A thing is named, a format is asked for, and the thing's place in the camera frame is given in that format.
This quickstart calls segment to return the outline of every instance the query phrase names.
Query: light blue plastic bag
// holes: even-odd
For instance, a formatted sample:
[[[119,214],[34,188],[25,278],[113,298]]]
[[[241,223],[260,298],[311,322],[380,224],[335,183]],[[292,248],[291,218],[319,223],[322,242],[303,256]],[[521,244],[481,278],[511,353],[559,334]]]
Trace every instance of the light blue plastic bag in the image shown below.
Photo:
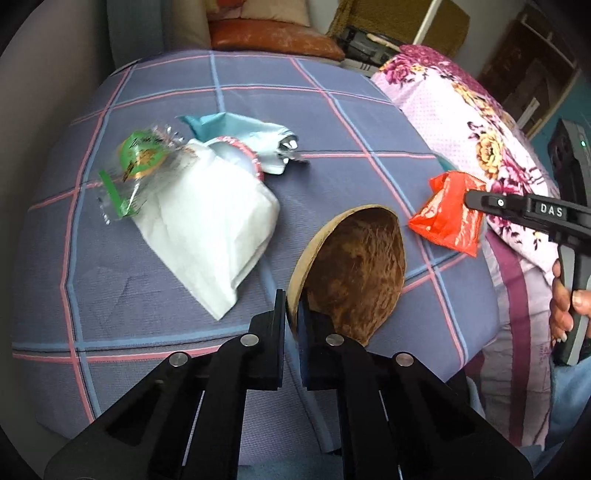
[[[261,122],[235,113],[215,113],[202,117],[182,116],[200,142],[217,137],[234,137],[256,152],[265,173],[279,175],[289,160],[299,160],[297,136],[283,125]]]

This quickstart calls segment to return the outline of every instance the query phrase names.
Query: fingernail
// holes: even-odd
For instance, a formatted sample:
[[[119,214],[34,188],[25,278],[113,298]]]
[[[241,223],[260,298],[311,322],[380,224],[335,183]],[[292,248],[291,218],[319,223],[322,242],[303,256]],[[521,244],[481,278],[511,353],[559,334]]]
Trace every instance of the fingernail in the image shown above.
[[[583,306],[583,296],[579,290],[573,292],[573,307]]]

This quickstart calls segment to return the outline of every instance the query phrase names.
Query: floral blanket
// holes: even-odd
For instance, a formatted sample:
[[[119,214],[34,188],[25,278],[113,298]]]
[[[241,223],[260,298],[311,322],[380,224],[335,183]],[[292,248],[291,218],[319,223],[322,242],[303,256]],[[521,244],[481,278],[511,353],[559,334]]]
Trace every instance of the floral blanket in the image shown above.
[[[491,192],[557,196],[527,139],[476,80],[428,47],[401,50],[372,80],[433,151],[485,181]],[[498,217],[487,220],[494,233],[489,231],[483,249],[503,330],[468,370],[477,377],[487,419],[516,446],[543,445],[557,249],[547,235]]]

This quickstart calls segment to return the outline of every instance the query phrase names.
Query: orange plastic bag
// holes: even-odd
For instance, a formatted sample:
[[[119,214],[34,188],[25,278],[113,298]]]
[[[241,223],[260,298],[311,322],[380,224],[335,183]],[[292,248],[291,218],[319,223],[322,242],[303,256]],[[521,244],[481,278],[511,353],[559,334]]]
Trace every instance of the orange plastic bag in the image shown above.
[[[468,190],[486,190],[486,183],[461,171],[448,171],[429,180],[433,197],[408,221],[412,231],[430,242],[467,253],[478,254],[478,237],[484,214],[464,205]]]

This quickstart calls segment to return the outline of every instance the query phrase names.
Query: coconut shell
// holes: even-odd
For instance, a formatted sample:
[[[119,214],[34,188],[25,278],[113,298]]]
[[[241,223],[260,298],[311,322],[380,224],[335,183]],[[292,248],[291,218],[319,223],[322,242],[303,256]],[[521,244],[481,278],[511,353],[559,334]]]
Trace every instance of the coconut shell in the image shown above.
[[[287,290],[297,331],[303,288],[310,308],[329,315],[335,331],[366,346],[390,316],[404,284],[406,260],[396,214],[381,205],[348,210],[327,223],[305,248]]]

